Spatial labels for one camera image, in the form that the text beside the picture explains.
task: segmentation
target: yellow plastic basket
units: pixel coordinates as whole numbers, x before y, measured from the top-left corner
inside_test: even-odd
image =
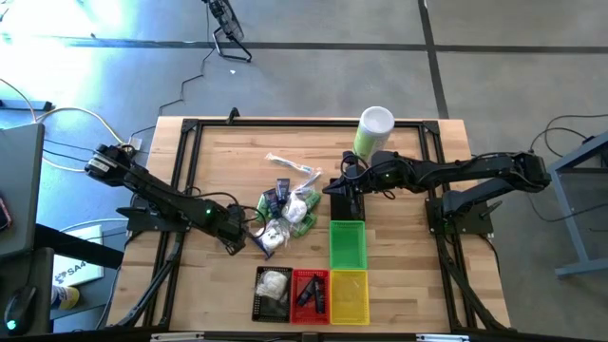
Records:
[[[368,272],[332,270],[330,322],[335,325],[369,325]]]

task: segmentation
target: gray floor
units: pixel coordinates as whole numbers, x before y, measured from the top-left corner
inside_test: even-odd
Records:
[[[74,1],[52,3],[32,7],[17,1],[0,30],[205,41],[204,6],[199,0],[84,1],[85,11],[74,8]],[[235,0],[233,5],[251,42],[425,42],[414,0]],[[437,44],[608,44],[603,18],[608,4],[602,0],[427,0],[427,5]],[[38,25],[24,24],[29,20]],[[81,25],[66,24],[70,22]],[[10,47],[0,45],[3,78],[31,98],[101,113],[125,138],[154,124],[159,105],[179,98],[181,81],[199,72],[207,52],[69,48],[26,38],[15,42]],[[205,77],[185,88],[185,103],[167,107],[163,115],[224,116],[237,106],[245,116],[355,117],[368,106],[383,105],[399,118],[438,117],[425,52],[256,49],[252,53],[255,59],[250,65],[210,57]],[[606,112],[608,54],[439,53],[438,60],[449,116],[465,120],[473,153],[525,150],[556,116]],[[0,87],[0,95],[14,97],[5,87]],[[29,120],[27,112],[0,112],[0,127]],[[47,137],[53,140],[87,147],[114,143],[82,113],[59,113],[46,124]],[[559,124],[594,135],[606,130],[608,120]],[[552,144],[563,153],[580,145],[574,135],[552,133]],[[143,136],[149,143],[150,134]],[[541,143],[536,150],[547,163],[556,159]],[[552,189],[534,199],[546,217],[561,214]],[[114,209],[128,200],[127,191],[44,166],[38,220],[64,227],[117,217]],[[576,260],[565,225],[540,221],[522,194],[502,200],[493,220],[513,327],[529,333],[608,339],[608,271],[557,280],[554,268]],[[600,256],[608,234],[585,231],[585,235],[590,250]],[[92,318],[84,317],[81,323],[70,319],[56,327],[90,327]]]

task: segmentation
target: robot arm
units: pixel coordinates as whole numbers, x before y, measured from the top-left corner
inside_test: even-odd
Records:
[[[351,152],[345,152],[344,163],[347,168],[343,175],[325,187],[323,193],[353,197],[394,188],[421,193],[442,183],[492,179],[464,192],[446,192],[443,196],[445,216],[512,190],[539,192],[550,182],[542,158],[525,152],[488,153],[468,161],[437,163],[379,151],[371,157],[368,168],[359,165]]]
[[[242,211],[237,206],[231,204],[224,208],[213,200],[184,195],[134,163],[124,148],[100,145],[85,171],[97,181],[109,186],[124,186],[148,201],[149,210],[118,210],[130,219],[158,218],[167,225],[197,228],[218,238],[230,255],[245,246],[246,230],[240,226]]]

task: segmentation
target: black tray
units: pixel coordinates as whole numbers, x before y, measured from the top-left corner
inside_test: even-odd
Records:
[[[256,271],[254,293],[256,292],[257,283],[259,282],[261,275],[266,271],[276,271],[284,274],[287,277],[287,287],[285,290],[287,292],[287,303],[280,304],[278,300],[254,294],[254,308],[251,314],[251,319],[256,322],[289,323],[289,314],[292,301],[292,268],[258,266]]]

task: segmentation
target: white cable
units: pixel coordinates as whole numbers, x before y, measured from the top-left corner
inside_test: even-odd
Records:
[[[47,113],[36,117],[36,114],[34,113],[34,108],[31,105],[31,103],[29,102],[28,98],[26,97],[26,95],[24,95],[21,91],[19,91],[19,89],[17,89],[16,87],[14,87],[12,84],[10,84],[9,82],[5,81],[4,79],[0,78],[0,81],[2,81],[2,83],[4,83],[5,85],[9,86],[10,88],[12,88],[12,90],[14,90],[17,94],[19,94],[19,96],[21,96],[26,103],[28,104],[29,107],[29,112],[31,113],[31,118],[32,118],[32,122],[34,124],[38,123],[39,121],[43,121],[46,117],[48,117],[51,114],[57,113],[59,111],[62,110],[80,110],[84,113],[90,114],[93,117],[95,117],[97,120],[99,120],[104,127],[110,132],[110,134],[112,134],[112,136],[114,137],[114,139],[116,139],[116,141],[119,144],[125,144],[125,142],[116,134],[116,132],[112,129],[112,127],[110,127],[109,124],[107,124],[107,122],[97,113],[94,113],[88,109],[84,109],[84,108],[79,108],[79,107],[61,107],[61,108],[55,108],[53,110],[48,111]],[[72,172],[85,172],[85,170],[82,169],[76,169],[76,168],[71,168],[71,167],[65,167],[62,165],[58,165],[52,161],[47,160],[45,157],[42,158],[42,161],[49,164],[50,166],[56,167],[58,169],[61,170],[66,170],[66,171],[72,171]]]
[[[101,222],[118,222],[118,221],[128,221],[128,218],[100,218],[100,219],[93,219],[90,221],[86,221],[86,222],[80,222],[80,223],[76,223],[76,224],[72,224],[69,227],[60,229],[60,232],[64,232],[67,230],[70,230],[72,228],[76,228],[76,227],[80,227],[80,226],[84,226],[87,224],[91,224],[91,223],[101,223]]]

